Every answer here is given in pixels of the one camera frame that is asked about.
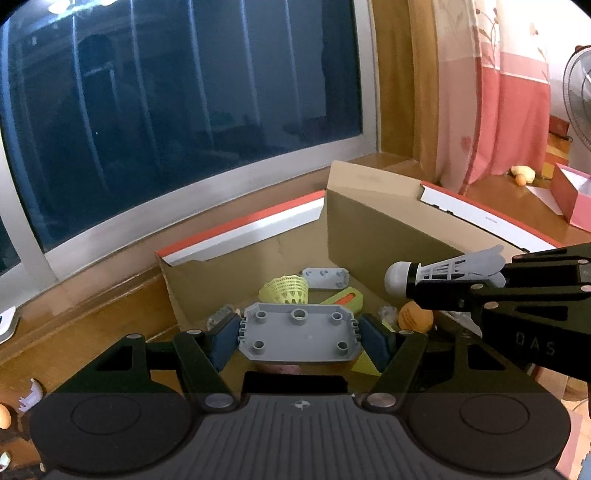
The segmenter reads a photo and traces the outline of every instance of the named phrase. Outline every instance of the glass pane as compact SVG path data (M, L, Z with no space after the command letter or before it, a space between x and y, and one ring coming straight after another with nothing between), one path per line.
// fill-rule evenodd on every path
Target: glass pane
M8 238L4 224L0 220L0 275L18 265L21 259Z
M355 35L349 0L24 4L2 27L1 126L43 248L203 178L359 135Z

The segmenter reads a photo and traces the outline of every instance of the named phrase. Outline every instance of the circular pad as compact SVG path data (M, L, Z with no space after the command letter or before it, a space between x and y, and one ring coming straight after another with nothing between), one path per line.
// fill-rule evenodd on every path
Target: circular pad
M568 412L548 392L424 392L410 405L407 421L434 457L492 475L553 467L570 434Z
M191 426L187 401L166 390L49 395L31 418L35 446L53 464L76 473L144 468L172 452Z
M473 429L495 435L516 432L530 419L523 403L511 397L492 394L466 400L460 406L460 417Z

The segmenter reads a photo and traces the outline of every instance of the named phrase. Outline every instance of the red stripe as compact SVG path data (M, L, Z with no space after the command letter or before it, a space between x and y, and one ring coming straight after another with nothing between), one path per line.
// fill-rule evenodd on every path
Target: red stripe
M470 199L468 199L466 197L463 197L463 196L461 196L461 195L459 195L457 193L450 192L449 190L446 190L444 188L438 187L437 185L434 185L434 184L429 183L427 181L423 181L423 182L421 182L421 184L429 187L430 189L437 190L439 192L445 193L446 195L449 195L450 197L454 197L454 198L456 198L458 200L461 200L461 201L463 201L465 203L468 203L470 205L473 205L474 207L477 207L480 210L484 210L485 212L488 212L491 215L495 215L498 218L502 218L503 220L505 220L505 221L507 221L509 223L512 223L515 226L518 226L522 230L525 230L526 232L531 233L532 235L535 235L539 239L543 240L546 243L549 243L550 245L553 245L556 248L560 248L560 247L563 246L561 243L557 242L553 238L550 238L549 236L547 236L547 235L545 235L545 234L537 231L536 229L534 229L534 228L532 228L532 227L530 227L530 226L528 226L528 225L526 225L524 223L521 223L518 220L515 220L514 218L511 218L508 215L505 215L504 213L497 212L496 210L493 210L492 208L489 208L486 205L483 205L483 204L478 203L478 202L474 202L473 200L470 200Z
M286 210L299 207L300 205L305 205L306 203L313 202L315 200L321 199L324 197L324 190L320 190L319 192L309 193L308 195L304 195L303 197L299 197L293 200L289 200L285 203L280 203L279 205L275 205L273 207L269 207L267 209L261 210L257 213L252 213L250 215L246 215L241 218L237 218L235 220L231 220L228 223L224 223L223 225L218 225L209 230L205 230L204 232L197 233L193 236L190 236L184 240L178 241L175 244L169 245L167 247L161 248L156 252L157 255L160 257L166 257L167 255L171 255L176 253L184 248L191 247L192 245L196 245L204 240L208 240L213 238L214 236L221 235L226 232L230 232L235 230L236 228L240 228L241 226L248 225L249 223L256 222L258 220L262 220L263 218L270 217L271 215L275 215L277 213L285 212Z

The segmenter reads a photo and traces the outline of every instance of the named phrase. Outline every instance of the shuttlecock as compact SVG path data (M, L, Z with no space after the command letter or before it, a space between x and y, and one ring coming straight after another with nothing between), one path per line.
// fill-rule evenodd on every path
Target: shuttlecock
M500 255L502 245L424 267L420 263L397 262L384 277L386 291L395 297L411 299L413 287L420 281L478 280L495 287L505 286L501 270L505 259Z

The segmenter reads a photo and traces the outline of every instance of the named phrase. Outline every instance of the curtain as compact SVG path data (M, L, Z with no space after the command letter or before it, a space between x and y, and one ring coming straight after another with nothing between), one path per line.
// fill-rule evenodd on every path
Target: curtain
M436 0L437 180L463 193L514 165L541 171L550 85L535 0Z

